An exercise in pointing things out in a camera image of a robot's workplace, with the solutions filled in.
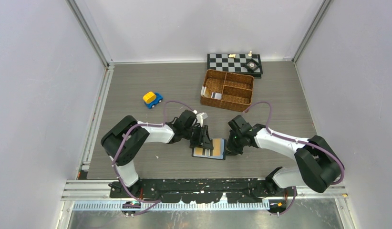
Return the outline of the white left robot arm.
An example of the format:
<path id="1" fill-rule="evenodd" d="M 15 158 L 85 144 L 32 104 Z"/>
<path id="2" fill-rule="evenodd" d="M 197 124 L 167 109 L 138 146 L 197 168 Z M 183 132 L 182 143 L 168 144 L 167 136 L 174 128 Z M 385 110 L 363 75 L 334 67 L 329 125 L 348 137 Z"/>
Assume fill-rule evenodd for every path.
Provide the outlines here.
<path id="1" fill-rule="evenodd" d="M 208 127 L 201 125 L 203 113 L 185 110 L 179 117 L 163 124 L 140 122 L 127 115 L 101 139 L 101 146 L 112 160 L 112 167 L 122 183 L 122 192 L 133 198 L 139 194 L 139 175 L 134 158 L 145 143 L 173 144 L 189 140 L 190 148 L 212 150 Z"/>

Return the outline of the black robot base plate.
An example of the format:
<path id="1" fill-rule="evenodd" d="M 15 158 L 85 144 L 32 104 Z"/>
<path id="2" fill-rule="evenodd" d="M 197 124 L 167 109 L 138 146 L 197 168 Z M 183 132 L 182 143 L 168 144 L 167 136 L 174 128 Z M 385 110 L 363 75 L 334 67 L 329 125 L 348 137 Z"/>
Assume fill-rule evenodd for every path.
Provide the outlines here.
<path id="1" fill-rule="evenodd" d="M 259 203 L 268 197 L 294 198 L 295 188 L 280 188 L 258 178 L 142 178 L 130 187 L 121 182 L 108 184 L 111 198 L 135 197 L 145 203 Z"/>

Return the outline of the gold credit card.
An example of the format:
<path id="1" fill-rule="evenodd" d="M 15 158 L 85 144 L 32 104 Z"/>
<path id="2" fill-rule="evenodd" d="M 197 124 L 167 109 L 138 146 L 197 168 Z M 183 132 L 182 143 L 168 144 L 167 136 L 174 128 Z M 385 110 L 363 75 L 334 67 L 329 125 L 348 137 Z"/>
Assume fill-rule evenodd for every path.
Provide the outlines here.
<path id="1" fill-rule="evenodd" d="M 200 147 L 195 147 L 193 149 L 193 156 L 195 156 L 195 157 L 205 157 L 206 156 L 206 149 L 200 148 Z"/>
<path id="2" fill-rule="evenodd" d="M 212 139 L 213 150 L 211 151 L 211 156 L 213 158 L 221 158 L 222 155 L 222 140 L 221 138 Z"/>

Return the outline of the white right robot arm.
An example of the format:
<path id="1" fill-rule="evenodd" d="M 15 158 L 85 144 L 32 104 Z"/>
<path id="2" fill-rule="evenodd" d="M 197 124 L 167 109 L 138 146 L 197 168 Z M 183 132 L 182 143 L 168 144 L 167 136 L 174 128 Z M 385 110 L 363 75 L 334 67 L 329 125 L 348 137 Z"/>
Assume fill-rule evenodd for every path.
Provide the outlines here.
<path id="1" fill-rule="evenodd" d="M 241 115 L 230 120 L 228 125 L 230 132 L 225 155 L 240 155 L 248 146 L 274 151 L 295 162 L 295 167 L 277 167 L 265 177 L 264 187 L 273 196 L 286 188 L 303 185 L 323 193 L 331 184 L 343 179 L 343 163 L 319 135 L 293 137 L 262 124 L 251 125 Z"/>

